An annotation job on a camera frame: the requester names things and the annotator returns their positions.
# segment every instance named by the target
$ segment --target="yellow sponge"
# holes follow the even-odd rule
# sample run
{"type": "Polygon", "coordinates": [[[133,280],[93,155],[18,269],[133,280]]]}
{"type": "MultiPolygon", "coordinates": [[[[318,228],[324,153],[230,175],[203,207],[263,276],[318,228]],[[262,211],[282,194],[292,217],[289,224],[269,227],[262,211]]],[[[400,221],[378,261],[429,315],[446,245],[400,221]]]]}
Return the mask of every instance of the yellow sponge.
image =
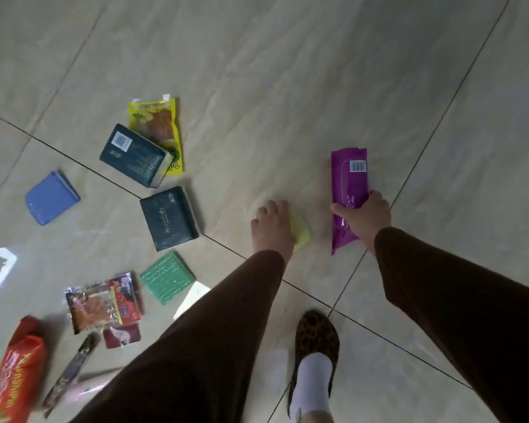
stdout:
{"type": "Polygon", "coordinates": [[[296,239],[294,245],[294,252],[302,248],[303,245],[311,240],[311,229],[307,226],[305,221],[292,209],[290,209],[290,231],[292,236],[296,239]]]}

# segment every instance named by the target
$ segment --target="purple wet wipes pack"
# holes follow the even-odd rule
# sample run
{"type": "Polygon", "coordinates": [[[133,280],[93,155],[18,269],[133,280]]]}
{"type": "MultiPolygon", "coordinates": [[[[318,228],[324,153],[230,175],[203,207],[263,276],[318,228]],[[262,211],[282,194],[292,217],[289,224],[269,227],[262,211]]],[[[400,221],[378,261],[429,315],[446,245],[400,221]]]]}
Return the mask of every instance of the purple wet wipes pack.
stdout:
{"type": "MultiPolygon", "coordinates": [[[[368,199],[367,149],[344,148],[331,152],[331,192],[333,202],[359,208],[368,199]]],[[[359,239],[346,220],[333,215],[331,255],[337,249],[359,239]]]]}

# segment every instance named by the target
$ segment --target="shoe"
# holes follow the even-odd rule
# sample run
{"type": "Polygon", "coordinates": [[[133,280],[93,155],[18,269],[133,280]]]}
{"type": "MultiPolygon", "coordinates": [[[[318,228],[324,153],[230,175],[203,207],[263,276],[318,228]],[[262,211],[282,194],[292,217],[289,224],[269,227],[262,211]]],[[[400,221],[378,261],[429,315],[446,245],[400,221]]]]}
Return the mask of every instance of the shoe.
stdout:
{"type": "Polygon", "coordinates": [[[316,352],[327,356],[333,364],[328,387],[328,394],[331,396],[333,376],[339,360],[339,336],[327,316],[317,310],[308,310],[303,314],[296,328],[296,364],[288,391],[288,418],[290,418],[290,404],[296,388],[299,364],[303,358],[316,352]]]}

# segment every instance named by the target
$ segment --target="yellow-green packet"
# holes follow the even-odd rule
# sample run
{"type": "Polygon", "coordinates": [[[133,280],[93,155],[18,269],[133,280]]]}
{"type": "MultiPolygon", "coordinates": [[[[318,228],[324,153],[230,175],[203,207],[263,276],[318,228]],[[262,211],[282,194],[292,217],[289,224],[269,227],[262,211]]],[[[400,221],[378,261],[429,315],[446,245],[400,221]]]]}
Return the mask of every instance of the yellow-green packet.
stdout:
{"type": "Polygon", "coordinates": [[[173,156],[166,175],[183,172],[182,147],[176,127],[176,99],[165,95],[160,101],[131,102],[129,129],[164,148],[173,156]]]}

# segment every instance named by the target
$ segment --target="brown sleeve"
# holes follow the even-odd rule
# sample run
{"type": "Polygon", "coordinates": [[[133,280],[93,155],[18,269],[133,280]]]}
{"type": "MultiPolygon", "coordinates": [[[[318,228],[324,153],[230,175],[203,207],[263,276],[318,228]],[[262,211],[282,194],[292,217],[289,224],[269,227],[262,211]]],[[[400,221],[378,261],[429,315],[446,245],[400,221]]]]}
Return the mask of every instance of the brown sleeve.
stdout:
{"type": "Polygon", "coordinates": [[[374,241],[387,299],[501,422],[529,422],[529,288],[388,227],[374,241]]]}
{"type": "Polygon", "coordinates": [[[276,251],[251,256],[72,421],[240,421],[284,268],[276,251]]]}

